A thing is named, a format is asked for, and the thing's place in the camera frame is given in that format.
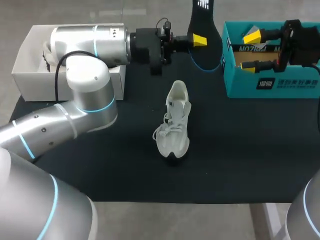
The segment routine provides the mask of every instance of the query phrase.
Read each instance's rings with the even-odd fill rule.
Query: gray floor
[[[15,57],[32,25],[124,22],[129,30],[154,27],[167,17],[182,35],[190,21],[192,0],[0,0],[0,126],[7,123],[20,95],[11,78]],[[214,21],[320,22],[319,0],[215,0]],[[98,239],[253,240],[247,204],[195,205],[160,203],[96,204]],[[287,205],[279,205],[281,219]]]

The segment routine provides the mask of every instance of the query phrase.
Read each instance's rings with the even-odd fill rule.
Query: teal shoe box
[[[268,42],[263,48],[244,44],[243,37],[256,26],[259,29],[280,29],[285,22],[227,21],[222,34],[224,83],[229,98],[257,99],[318,99],[320,75],[310,67],[288,65],[284,72],[273,70],[251,73],[241,69],[241,62],[278,59],[280,40]],[[317,26],[319,22],[303,22],[303,27]]]

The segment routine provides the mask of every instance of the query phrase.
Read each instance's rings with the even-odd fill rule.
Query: shoe tongue
[[[173,120],[179,120],[184,116],[184,104],[179,100],[169,100],[169,112]]]

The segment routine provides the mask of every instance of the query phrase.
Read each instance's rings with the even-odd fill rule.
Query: black shoe insole
[[[222,40],[214,23],[214,0],[192,0],[188,34],[205,37],[207,47],[190,49],[194,62],[203,70],[214,70],[220,64]]]

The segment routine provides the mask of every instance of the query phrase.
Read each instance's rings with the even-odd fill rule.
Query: shoelace
[[[178,120],[173,120],[172,118],[168,120],[166,123],[166,119],[168,117],[168,113],[163,116],[163,123],[153,132],[152,139],[157,140],[157,135],[161,135],[165,137],[170,132],[182,132],[182,125],[185,124],[188,115],[184,115],[182,118]]]

